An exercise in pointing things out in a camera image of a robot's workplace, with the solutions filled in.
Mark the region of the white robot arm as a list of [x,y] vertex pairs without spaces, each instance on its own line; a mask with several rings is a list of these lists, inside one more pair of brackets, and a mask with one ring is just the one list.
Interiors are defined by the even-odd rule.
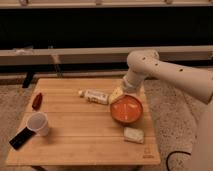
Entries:
[[114,103],[126,94],[135,94],[148,76],[163,80],[205,103],[188,171],[213,171],[213,71],[159,60],[154,49],[136,50],[127,56],[129,67],[121,85],[109,96]]

